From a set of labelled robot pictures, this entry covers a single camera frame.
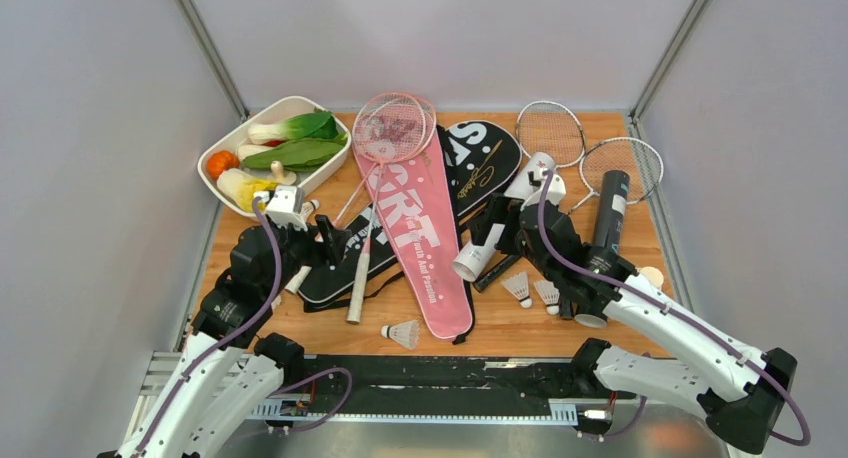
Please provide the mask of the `white shuttlecock tube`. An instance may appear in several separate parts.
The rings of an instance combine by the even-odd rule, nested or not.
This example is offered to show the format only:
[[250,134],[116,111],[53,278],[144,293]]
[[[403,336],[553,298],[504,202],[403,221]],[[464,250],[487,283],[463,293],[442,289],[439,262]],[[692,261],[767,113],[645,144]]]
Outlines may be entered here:
[[452,262],[453,271],[466,282],[474,282],[489,263],[511,222],[517,219],[524,201],[540,188],[544,170],[553,170],[555,160],[544,152],[534,153],[515,175],[504,193],[490,197],[482,212],[471,219],[470,239]]

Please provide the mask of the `white shuttlecock front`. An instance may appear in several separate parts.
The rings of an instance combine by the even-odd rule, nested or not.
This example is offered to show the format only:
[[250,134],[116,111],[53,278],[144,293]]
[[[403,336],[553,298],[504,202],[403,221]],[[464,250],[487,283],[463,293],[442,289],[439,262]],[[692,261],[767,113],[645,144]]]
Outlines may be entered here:
[[420,338],[420,322],[410,320],[395,325],[384,325],[380,330],[380,335],[406,350],[414,350]]

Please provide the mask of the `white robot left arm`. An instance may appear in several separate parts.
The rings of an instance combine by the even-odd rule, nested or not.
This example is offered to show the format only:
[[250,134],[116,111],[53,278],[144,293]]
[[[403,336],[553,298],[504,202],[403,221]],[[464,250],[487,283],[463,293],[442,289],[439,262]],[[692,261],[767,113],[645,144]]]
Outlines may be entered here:
[[215,457],[276,390],[305,383],[304,349],[278,333],[258,338],[281,288],[303,267],[338,265],[352,233],[261,217],[202,300],[182,354],[156,402],[110,457]]

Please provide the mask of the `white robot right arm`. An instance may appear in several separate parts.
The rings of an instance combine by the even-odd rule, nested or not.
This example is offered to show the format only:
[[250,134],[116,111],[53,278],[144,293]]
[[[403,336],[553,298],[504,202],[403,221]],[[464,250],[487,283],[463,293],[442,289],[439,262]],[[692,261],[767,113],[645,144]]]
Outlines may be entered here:
[[673,405],[749,454],[762,453],[770,438],[810,444],[809,424],[790,394],[793,355],[762,351],[705,322],[617,253],[583,242],[556,205],[497,195],[469,229],[472,244],[526,258],[565,299],[640,332],[673,357],[639,356],[590,338],[570,370],[578,393],[595,396],[606,388]]

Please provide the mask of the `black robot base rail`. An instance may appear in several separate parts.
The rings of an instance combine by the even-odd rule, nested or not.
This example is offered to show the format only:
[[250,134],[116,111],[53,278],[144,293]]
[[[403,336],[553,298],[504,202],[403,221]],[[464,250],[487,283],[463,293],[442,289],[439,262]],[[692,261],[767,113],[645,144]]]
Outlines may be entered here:
[[565,358],[306,355],[276,395],[310,412],[407,417],[521,418],[551,415],[554,403],[609,409],[630,399]]

